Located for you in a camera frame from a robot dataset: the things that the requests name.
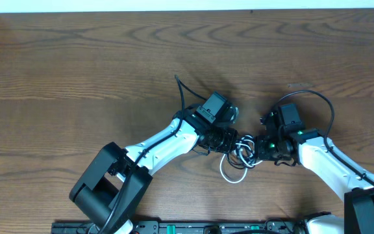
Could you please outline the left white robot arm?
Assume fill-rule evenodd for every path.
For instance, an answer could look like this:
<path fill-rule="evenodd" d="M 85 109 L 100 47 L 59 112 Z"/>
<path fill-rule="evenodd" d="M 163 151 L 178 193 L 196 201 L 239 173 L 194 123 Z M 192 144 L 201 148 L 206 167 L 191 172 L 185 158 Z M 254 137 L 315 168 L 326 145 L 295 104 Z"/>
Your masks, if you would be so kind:
<path fill-rule="evenodd" d="M 105 145 L 72 188 L 70 200 L 99 228 L 100 233 L 130 233 L 131 218 L 153 175 L 174 158 L 200 146 L 229 153 L 237 132 L 231 128 L 237 110 L 178 112 L 156 135 L 132 146 Z"/>

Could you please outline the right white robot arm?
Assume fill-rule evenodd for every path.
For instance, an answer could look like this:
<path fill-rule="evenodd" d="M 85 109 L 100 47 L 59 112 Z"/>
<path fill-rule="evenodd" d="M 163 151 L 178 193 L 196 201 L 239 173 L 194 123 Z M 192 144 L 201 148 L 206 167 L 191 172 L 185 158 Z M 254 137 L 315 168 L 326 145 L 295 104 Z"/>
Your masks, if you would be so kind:
<path fill-rule="evenodd" d="M 344 204 L 344 215 L 313 214 L 302 221 L 300 233 L 374 233 L 374 174 L 339 150 L 316 130 L 258 136 L 261 161 L 292 161 L 315 173 Z"/>

